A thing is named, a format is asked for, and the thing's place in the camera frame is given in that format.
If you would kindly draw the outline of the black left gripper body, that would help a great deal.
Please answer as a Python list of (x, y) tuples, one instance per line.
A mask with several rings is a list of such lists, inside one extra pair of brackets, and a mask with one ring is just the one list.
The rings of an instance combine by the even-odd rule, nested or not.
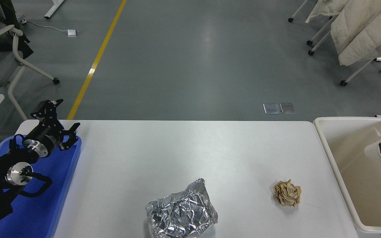
[(62, 141), (58, 129), (39, 124), (25, 137), (25, 147), (37, 152), (39, 156), (49, 156)]

